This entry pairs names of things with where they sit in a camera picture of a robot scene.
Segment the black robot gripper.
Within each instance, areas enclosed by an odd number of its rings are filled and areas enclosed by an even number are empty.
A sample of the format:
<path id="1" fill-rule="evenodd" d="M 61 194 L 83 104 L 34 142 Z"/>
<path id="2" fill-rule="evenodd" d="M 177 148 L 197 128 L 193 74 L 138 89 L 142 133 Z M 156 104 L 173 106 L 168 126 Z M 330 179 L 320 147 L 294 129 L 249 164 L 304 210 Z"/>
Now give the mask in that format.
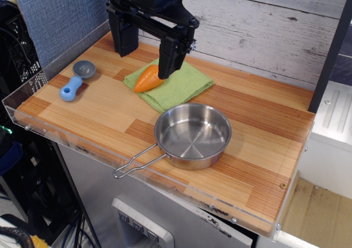
<path id="1" fill-rule="evenodd" d="M 182 66 L 186 53 L 195 48 L 199 21 L 183 6 L 183 0 L 108 0 L 107 12 L 114 49 L 121 57 L 139 46 L 139 30 L 161 40 L 160 79 Z"/>

